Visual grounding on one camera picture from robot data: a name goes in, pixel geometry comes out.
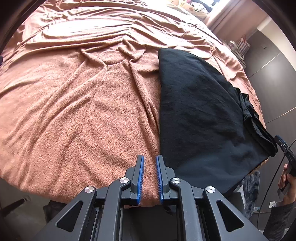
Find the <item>dark grey sleeve forearm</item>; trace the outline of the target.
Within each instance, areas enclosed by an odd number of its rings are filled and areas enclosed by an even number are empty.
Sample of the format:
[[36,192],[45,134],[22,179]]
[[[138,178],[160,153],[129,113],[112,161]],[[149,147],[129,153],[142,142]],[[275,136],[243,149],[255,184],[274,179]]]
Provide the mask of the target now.
[[292,212],[294,203],[283,204],[283,201],[276,202],[272,208],[263,235],[268,240],[281,240],[288,218]]

